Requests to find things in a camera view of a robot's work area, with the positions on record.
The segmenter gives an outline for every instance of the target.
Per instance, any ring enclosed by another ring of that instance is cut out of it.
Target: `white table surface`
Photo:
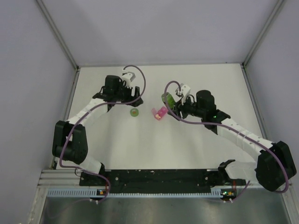
[[[123,67],[81,68],[70,117],[74,116],[99,92],[107,75],[122,74]],[[144,104],[139,115],[131,117],[131,106],[116,105],[101,116],[88,131],[99,150],[96,159],[107,169],[184,169],[217,168],[228,159],[253,161],[233,143],[201,125],[189,125],[171,116],[154,119],[151,109],[163,106],[161,94],[171,80],[191,87],[194,96],[209,90],[217,108],[240,125],[261,135],[252,102],[239,64],[141,66],[147,81]],[[143,88],[143,79],[134,68],[134,84]],[[173,96],[176,85],[168,92]],[[200,121],[188,116],[187,120]]]

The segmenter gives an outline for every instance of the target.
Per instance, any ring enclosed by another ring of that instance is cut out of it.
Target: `metal floor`
[[[48,198],[52,216],[76,198]],[[247,189],[235,203],[211,199],[110,198],[79,202],[55,219],[43,211],[41,224],[290,224],[282,196]]]

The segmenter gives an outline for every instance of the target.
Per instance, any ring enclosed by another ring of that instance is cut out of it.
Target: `pink object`
[[[153,108],[151,110],[152,114],[154,115],[154,118],[157,120],[160,120],[162,117],[164,117],[165,114],[167,114],[168,110],[165,106],[162,106],[160,110],[157,110]]]

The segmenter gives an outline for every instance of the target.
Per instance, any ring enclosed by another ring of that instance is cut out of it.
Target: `gray wall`
[[[243,62],[277,0],[44,0],[81,65]]]
[[[248,66],[263,119],[285,141],[299,170],[299,1],[288,0]],[[293,179],[299,195],[299,175]]]
[[[0,7],[0,223],[26,223],[74,71],[33,0]]]

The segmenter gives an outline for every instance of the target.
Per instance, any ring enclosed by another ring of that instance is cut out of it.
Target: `green ring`
[[[139,115],[139,111],[137,108],[133,108],[130,110],[130,114],[132,117],[137,117]]]

